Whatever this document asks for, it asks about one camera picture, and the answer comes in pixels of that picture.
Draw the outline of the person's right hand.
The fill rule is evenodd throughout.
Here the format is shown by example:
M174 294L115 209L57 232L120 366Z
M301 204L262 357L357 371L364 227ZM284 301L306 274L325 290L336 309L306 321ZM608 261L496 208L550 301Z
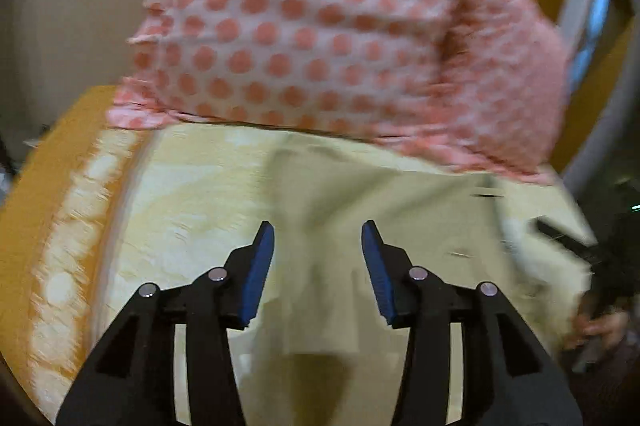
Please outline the person's right hand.
M584 310L578 309L572 327L563 340L564 350L574 350L599 337L605 350L615 347L623 339L629 324L629 313L616 311L597 319L590 319Z

